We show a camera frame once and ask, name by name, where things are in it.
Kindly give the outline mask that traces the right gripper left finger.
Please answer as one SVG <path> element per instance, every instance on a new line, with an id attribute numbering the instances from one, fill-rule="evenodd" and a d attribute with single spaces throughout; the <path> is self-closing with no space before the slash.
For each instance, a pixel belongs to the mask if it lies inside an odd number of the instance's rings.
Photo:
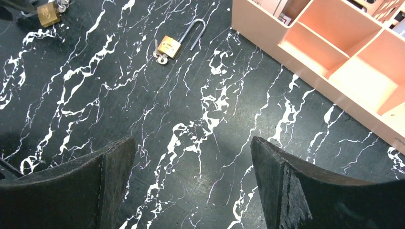
<path id="1" fill-rule="evenodd" d="M 1 228 L 114 228 L 136 151 L 135 139 L 127 136 L 28 175 L 2 160 Z"/>

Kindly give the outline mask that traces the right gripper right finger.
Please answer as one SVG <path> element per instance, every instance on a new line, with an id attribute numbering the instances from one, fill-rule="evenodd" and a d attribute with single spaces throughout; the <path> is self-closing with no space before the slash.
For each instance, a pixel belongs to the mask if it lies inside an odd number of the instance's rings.
<path id="1" fill-rule="evenodd" d="M 402 229 L 405 182 L 343 176 L 255 136 L 251 155 L 269 229 Z"/>

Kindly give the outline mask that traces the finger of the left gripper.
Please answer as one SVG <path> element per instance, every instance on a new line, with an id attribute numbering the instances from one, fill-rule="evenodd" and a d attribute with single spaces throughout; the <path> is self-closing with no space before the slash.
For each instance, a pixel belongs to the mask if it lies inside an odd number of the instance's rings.
<path id="1" fill-rule="evenodd" d="M 19 10 L 21 15 L 17 20 L 32 18 L 37 15 L 34 5 L 37 0 L 0 0 L 0 19 L 2 21 L 13 21 L 13 15 L 9 9 Z"/>

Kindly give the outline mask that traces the brass padlock with keys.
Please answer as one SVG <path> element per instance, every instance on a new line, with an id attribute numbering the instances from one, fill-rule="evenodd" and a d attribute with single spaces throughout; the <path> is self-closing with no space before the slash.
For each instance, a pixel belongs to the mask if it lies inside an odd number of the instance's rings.
<path id="1" fill-rule="evenodd" d="M 61 21 L 61 14 L 66 12 L 70 0 L 54 0 L 37 7 L 40 24 L 47 28 Z"/>

